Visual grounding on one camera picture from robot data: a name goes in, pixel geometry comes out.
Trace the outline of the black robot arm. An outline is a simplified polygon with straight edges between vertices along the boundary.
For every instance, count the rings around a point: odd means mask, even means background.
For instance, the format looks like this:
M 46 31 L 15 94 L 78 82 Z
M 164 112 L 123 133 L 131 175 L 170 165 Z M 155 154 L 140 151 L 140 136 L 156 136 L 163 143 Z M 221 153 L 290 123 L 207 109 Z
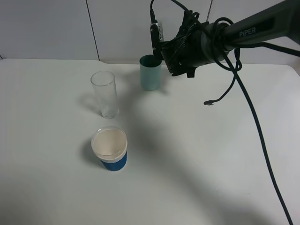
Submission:
M 184 10 L 184 18 L 175 38 L 160 44 L 160 54 L 173 76 L 195 76 L 199 66 L 223 61 L 233 49 L 266 47 L 299 56 L 300 52 L 268 41 L 288 37 L 300 42 L 300 2 L 284 0 L 255 15 L 233 23 L 225 17 L 214 23 L 198 21 L 198 13 Z

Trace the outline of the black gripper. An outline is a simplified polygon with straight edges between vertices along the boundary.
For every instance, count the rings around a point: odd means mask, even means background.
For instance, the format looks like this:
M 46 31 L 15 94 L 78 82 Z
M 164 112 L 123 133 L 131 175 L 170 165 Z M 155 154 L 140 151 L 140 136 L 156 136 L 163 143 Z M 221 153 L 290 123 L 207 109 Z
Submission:
M 175 38 L 161 42 L 161 58 L 172 76 L 195 76 L 199 66 L 214 63 L 211 41 L 192 18 L 184 12 L 183 21 Z

